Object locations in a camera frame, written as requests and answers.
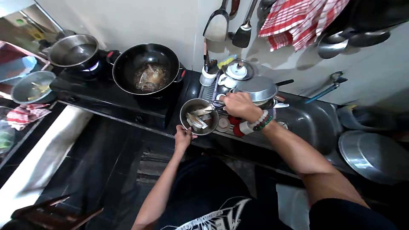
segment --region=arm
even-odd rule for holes
[[[191,128],[185,130],[183,126],[178,125],[176,129],[175,153],[142,204],[132,230],[153,229],[156,221],[165,211],[179,163],[190,141],[197,137],[191,135]]]
[[[247,93],[227,94],[221,98],[226,111],[254,123],[263,111]],[[262,129],[276,152],[303,181],[310,205],[324,198],[339,198],[368,207],[354,186],[316,149],[291,131],[271,121]]]

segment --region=green beaded bracelet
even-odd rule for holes
[[[263,129],[271,120],[273,120],[273,117],[269,116],[268,119],[259,127],[257,127],[255,131],[260,131],[261,129]]]

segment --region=gas stove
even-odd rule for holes
[[[183,81],[172,83],[157,93],[134,95],[116,85],[112,77],[113,66],[105,61],[108,52],[99,52],[96,66],[86,71],[64,69],[50,84],[58,99],[107,115],[132,114],[136,123],[165,129],[179,97],[186,94],[186,84],[190,84],[186,77],[195,72],[187,71]]]

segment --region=stove knob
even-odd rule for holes
[[[76,96],[71,96],[71,97],[68,98],[67,101],[68,101],[69,103],[75,103],[75,102],[78,102],[78,101],[79,101],[79,98],[76,97]]]
[[[137,122],[144,122],[144,119],[141,116],[136,116],[135,120]]]

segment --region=person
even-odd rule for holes
[[[247,93],[227,93],[221,100],[230,115],[249,123],[263,116]],[[132,230],[291,229],[278,216],[269,216],[221,160],[201,156],[181,164],[186,148],[197,136],[191,134],[191,128],[176,128],[175,153],[142,204]],[[304,183],[311,230],[396,229],[372,211],[352,184],[306,141],[274,120],[261,132]]]

